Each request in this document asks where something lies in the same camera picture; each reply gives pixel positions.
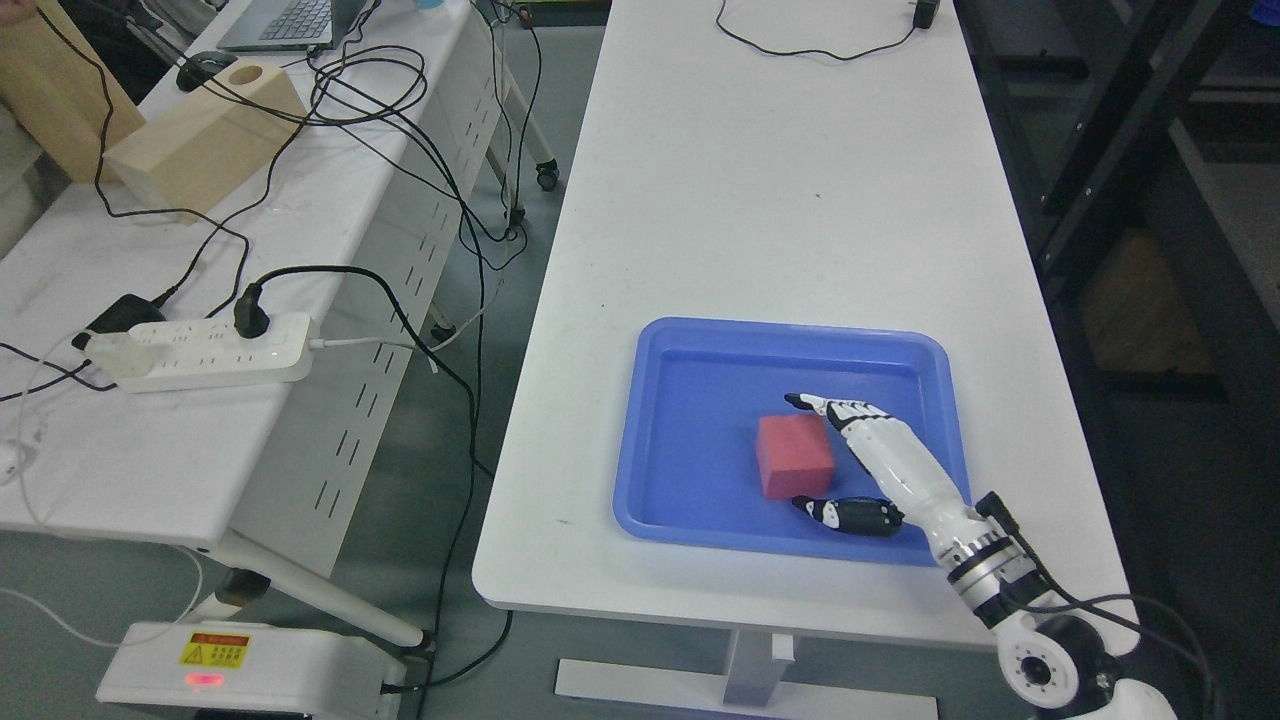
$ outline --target computer mouse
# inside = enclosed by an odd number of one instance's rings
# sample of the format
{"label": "computer mouse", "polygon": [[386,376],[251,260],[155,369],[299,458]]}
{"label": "computer mouse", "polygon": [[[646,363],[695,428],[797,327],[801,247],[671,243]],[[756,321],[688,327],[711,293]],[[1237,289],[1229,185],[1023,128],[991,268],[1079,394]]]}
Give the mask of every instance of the computer mouse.
{"label": "computer mouse", "polygon": [[187,58],[187,61],[178,68],[178,90],[183,92],[196,90],[201,85],[205,85],[206,79],[223,72],[238,59],[236,55],[223,53],[221,50],[196,53],[191,58]]}

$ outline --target electrical outlet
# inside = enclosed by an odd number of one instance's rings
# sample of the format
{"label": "electrical outlet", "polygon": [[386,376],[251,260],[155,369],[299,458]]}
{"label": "electrical outlet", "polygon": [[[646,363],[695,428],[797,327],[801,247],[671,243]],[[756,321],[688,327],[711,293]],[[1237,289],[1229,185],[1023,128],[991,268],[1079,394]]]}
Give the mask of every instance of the electrical outlet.
{"label": "electrical outlet", "polygon": [[84,355],[125,392],[300,380],[311,372],[311,316],[280,313],[251,340],[230,320],[142,323],[93,336]]}

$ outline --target red block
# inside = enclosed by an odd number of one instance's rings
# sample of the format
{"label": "red block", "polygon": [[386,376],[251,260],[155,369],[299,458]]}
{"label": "red block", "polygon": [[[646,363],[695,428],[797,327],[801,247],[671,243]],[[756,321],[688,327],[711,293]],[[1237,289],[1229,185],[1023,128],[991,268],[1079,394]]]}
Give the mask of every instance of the red block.
{"label": "red block", "polygon": [[817,415],[760,418],[755,459],[760,462],[764,497],[769,500],[820,497],[836,471],[826,424]]}

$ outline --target warning label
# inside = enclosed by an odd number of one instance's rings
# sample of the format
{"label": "warning label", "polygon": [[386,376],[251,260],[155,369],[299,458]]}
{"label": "warning label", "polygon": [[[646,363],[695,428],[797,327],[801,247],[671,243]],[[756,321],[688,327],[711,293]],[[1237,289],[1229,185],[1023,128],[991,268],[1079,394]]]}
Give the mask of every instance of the warning label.
{"label": "warning label", "polygon": [[192,633],[191,641],[178,660],[180,665],[202,665],[205,667],[239,667],[248,651],[250,635],[221,635],[211,633]]}

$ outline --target white desk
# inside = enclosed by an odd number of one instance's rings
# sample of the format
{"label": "white desk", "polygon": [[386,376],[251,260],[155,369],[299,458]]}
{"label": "white desk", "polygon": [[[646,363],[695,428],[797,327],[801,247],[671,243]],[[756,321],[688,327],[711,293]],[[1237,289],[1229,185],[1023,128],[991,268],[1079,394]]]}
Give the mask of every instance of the white desk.
{"label": "white desk", "polygon": [[[763,56],[717,31],[718,6],[613,5],[476,553],[479,592],[517,610],[992,647],[936,568],[649,542],[618,527],[636,337],[666,315],[933,337],[951,359],[973,497],[998,491],[1074,593],[1123,592],[951,5],[901,47],[849,64]],[[911,13],[731,3],[726,23],[771,47],[854,51],[900,38]]]}
{"label": "white desk", "polygon": [[[211,46],[237,15],[236,6],[224,12],[192,51]],[[408,0],[388,0],[365,37],[356,49],[397,42],[426,55],[430,94],[407,115],[438,143],[468,193],[499,118],[483,19],[463,0],[428,13]],[[262,59],[284,64],[298,55]],[[289,74],[306,99],[310,70],[297,64]],[[412,79],[387,65],[356,67],[343,77],[385,101]],[[155,115],[178,96],[170,73],[143,114]],[[353,129],[443,186],[422,152],[406,149],[401,132],[380,123]],[[248,204],[264,182],[265,169],[209,214],[220,218]],[[138,208],[123,187],[109,195],[116,209]],[[266,204],[232,227],[253,240],[246,282],[283,265],[357,264],[387,277],[421,324],[460,217],[456,201],[398,173],[340,129],[308,128],[282,156]],[[91,186],[70,187],[0,263],[0,337],[40,355],[120,295],[159,295],[207,232],[202,223],[154,217],[113,220]],[[191,283],[164,307],[166,316],[200,318],[216,305],[230,290],[238,258],[239,241],[216,240]],[[310,313],[326,338],[401,332],[381,291],[364,278],[280,279],[262,305],[269,313]],[[69,347],[52,360],[78,363]],[[49,530],[200,548],[412,647],[420,629],[324,579],[407,363],[407,350],[361,346],[319,352],[311,374],[296,384],[127,395],[64,382],[27,404],[32,505]],[[29,363],[0,356],[0,388],[23,388],[31,372]],[[13,434],[17,411],[17,401],[0,406],[5,436]],[[0,528],[37,529],[15,482],[0,487]]]}

